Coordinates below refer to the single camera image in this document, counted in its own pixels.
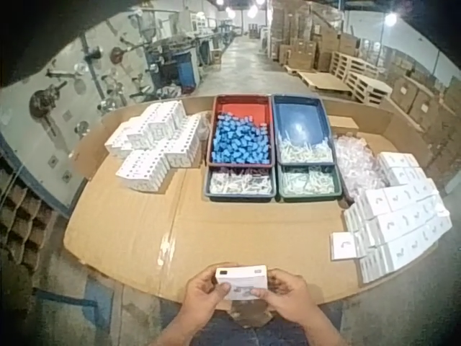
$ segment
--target blue machine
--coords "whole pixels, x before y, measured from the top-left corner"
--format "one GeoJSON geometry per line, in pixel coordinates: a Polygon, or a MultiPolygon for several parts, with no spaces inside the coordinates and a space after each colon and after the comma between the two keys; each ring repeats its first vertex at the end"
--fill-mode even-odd
{"type": "Polygon", "coordinates": [[[194,76],[194,67],[192,65],[192,54],[190,52],[174,55],[174,60],[179,73],[179,81],[183,88],[193,88],[197,86],[194,76]]]}

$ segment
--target wooden pallet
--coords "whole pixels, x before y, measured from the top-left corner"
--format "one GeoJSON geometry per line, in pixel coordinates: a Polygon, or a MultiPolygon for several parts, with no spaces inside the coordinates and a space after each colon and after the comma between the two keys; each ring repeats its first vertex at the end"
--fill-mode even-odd
{"type": "Polygon", "coordinates": [[[331,59],[330,73],[342,81],[346,80],[349,72],[356,72],[370,78],[377,78],[379,71],[376,66],[368,63],[361,58],[347,56],[340,52],[334,52],[331,59]]]}
{"type": "Polygon", "coordinates": [[[352,95],[352,90],[340,79],[325,72],[298,72],[304,84],[314,92],[327,94],[352,95]]]}
{"type": "Polygon", "coordinates": [[[288,65],[284,65],[283,68],[291,76],[297,76],[300,72],[309,72],[308,70],[300,70],[300,69],[297,69],[297,68],[291,68],[288,65]]]}
{"type": "Polygon", "coordinates": [[[386,83],[354,72],[347,74],[346,85],[352,89],[354,97],[366,105],[380,105],[392,92],[386,83]]]}

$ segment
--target plastic tray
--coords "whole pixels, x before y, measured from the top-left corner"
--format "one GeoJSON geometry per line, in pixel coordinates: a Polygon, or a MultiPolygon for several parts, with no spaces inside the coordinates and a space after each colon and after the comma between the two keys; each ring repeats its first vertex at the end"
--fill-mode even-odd
{"type": "Polygon", "coordinates": [[[272,96],[274,114],[274,134],[277,144],[277,160],[287,166],[325,166],[334,165],[336,155],[331,140],[331,128],[323,103],[318,97],[276,94],[272,96]],[[324,138],[333,152],[333,162],[283,162],[279,150],[279,134],[283,139],[289,137],[294,145],[315,145],[324,138]]]}
{"type": "Polygon", "coordinates": [[[272,193],[270,195],[219,195],[210,192],[211,171],[219,169],[217,167],[207,167],[205,172],[205,182],[203,184],[203,194],[213,202],[252,202],[267,203],[277,194],[277,180],[275,177],[275,167],[271,168],[272,193]]]}
{"type": "Polygon", "coordinates": [[[293,169],[294,167],[282,166],[278,164],[277,165],[277,176],[278,176],[277,187],[278,187],[279,197],[284,202],[316,202],[316,201],[318,202],[318,201],[323,201],[323,200],[339,199],[343,194],[343,190],[342,190],[341,180],[339,178],[338,167],[331,166],[331,165],[327,165],[323,167],[324,169],[328,169],[333,172],[333,181],[334,181],[334,190],[335,190],[334,192],[326,193],[322,195],[290,195],[290,194],[285,194],[283,192],[282,172],[286,171],[287,169],[293,169]]]}
{"type": "Polygon", "coordinates": [[[271,168],[275,166],[275,142],[274,142],[274,121],[272,118],[272,107],[268,95],[237,94],[218,95],[211,120],[211,131],[207,147],[207,164],[210,167],[234,167],[234,168],[271,168]],[[218,114],[230,112],[234,116],[243,118],[249,115],[257,125],[266,123],[269,129],[269,164],[222,164],[212,162],[213,139],[215,137],[218,114]]]}

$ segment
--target industrial machinery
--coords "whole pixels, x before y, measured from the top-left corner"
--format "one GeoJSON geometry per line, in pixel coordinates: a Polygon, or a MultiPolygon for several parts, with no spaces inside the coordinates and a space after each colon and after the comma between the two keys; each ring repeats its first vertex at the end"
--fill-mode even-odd
{"type": "Polygon", "coordinates": [[[50,113],[56,108],[56,101],[61,96],[61,89],[67,85],[67,81],[63,81],[58,86],[51,84],[44,90],[37,90],[30,97],[29,100],[29,112],[30,115],[36,119],[45,122],[47,127],[51,130],[53,136],[56,136],[56,132],[53,129],[50,119],[50,113]]]}

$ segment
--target cardboard sheet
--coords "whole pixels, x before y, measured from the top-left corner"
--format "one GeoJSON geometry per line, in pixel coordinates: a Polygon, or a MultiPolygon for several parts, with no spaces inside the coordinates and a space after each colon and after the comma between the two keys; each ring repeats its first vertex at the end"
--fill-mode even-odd
{"type": "MultiPolygon", "coordinates": [[[[213,100],[187,99],[187,114],[211,110],[213,100]]],[[[329,115],[350,117],[345,123],[356,123],[358,136],[376,152],[396,150],[399,140],[383,136],[394,121],[389,112],[334,99],[324,103],[329,115]]],[[[116,117],[106,121],[120,122],[142,110],[134,107],[106,115],[116,117]]],[[[100,148],[113,124],[101,126],[106,130],[96,129],[76,149],[74,164],[91,181],[64,237],[66,249],[85,265],[173,301],[182,299],[188,279],[221,261],[265,264],[300,274],[317,303],[354,295],[392,277],[361,287],[353,261],[330,260],[329,236],[344,230],[338,201],[211,203],[202,196],[203,167],[177,170],[159,195],[123,187],[115,176],[121,162],[100,148]]]]}

